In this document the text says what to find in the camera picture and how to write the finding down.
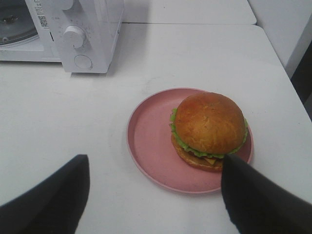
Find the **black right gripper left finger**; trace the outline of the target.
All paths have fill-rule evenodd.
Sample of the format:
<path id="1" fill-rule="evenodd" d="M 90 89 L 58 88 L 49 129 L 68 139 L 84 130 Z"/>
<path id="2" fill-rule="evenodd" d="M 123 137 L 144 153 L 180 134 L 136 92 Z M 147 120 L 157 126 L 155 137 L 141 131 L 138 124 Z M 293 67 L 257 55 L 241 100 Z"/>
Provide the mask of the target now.
<path id="1" fill-rule="evenodd" d="M 73 234 L 87 204 L 87 155 L 77 155 L 34 188 L 0 207 L 2 234 Z"/>

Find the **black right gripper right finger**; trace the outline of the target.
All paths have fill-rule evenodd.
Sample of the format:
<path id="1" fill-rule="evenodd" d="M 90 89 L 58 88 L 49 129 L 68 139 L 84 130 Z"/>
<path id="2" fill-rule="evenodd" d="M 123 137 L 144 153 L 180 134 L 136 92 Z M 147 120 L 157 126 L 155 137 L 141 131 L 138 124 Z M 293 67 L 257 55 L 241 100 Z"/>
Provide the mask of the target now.
<path id="1" fill-rule="evenodd" d="M 241 234 L 310 234 L 312 205 L 276 185 L 236 155 L 225 155 L 221 193 Z"/>

